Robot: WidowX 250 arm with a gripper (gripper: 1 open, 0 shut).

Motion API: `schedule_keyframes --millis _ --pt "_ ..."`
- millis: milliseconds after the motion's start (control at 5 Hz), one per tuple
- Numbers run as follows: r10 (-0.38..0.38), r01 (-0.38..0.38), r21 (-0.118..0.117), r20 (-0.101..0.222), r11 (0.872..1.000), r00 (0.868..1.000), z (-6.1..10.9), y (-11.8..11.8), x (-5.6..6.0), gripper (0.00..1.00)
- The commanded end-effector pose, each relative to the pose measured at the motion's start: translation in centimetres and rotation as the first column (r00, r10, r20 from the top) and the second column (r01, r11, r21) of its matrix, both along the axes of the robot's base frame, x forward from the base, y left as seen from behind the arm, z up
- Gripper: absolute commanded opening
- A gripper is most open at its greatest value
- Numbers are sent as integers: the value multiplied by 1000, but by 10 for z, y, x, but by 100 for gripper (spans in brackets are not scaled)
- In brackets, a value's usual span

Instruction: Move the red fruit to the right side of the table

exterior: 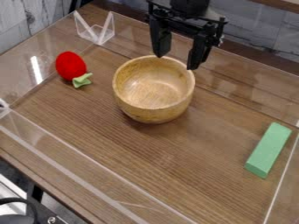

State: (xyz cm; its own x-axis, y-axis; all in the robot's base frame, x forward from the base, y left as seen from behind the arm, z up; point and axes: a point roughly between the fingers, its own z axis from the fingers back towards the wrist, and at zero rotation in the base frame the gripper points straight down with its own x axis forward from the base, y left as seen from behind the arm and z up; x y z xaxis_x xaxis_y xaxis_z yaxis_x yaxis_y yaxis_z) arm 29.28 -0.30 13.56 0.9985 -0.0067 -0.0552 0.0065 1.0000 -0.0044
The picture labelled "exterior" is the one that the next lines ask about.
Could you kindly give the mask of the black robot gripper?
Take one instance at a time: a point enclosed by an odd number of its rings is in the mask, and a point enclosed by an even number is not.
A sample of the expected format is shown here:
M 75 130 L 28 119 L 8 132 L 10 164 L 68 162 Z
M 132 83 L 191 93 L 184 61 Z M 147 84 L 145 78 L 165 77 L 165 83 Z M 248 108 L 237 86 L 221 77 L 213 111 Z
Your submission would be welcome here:
M 211 47 L 223 42 L 227 18 L 211 9 L 211 0 L 145 1 L 155 56 L 161 58 L 171 51 L 172 32 L 179 32 L 193 39 L 187 69 L 196 70 L 208 58 Z

